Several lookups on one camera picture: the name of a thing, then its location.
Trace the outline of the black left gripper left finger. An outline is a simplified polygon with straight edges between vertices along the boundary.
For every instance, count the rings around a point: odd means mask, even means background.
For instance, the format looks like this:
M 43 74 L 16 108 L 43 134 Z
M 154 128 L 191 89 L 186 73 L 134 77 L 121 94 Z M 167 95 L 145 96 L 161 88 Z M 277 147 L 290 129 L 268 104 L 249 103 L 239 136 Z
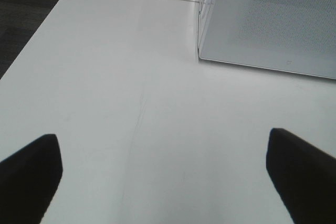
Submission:
M 62 173 L 54 134 L 39 137 L 1 161 L 1 223 L 41 223 Z

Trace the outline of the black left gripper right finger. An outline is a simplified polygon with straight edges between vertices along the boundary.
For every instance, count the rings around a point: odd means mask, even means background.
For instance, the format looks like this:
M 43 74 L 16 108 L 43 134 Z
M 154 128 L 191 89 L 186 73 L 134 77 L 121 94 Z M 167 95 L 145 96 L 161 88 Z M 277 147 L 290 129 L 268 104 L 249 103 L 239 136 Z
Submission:
M 335 158 L 291 132 L 273 128 L 270 179 L 294 223 L 335 223 Z

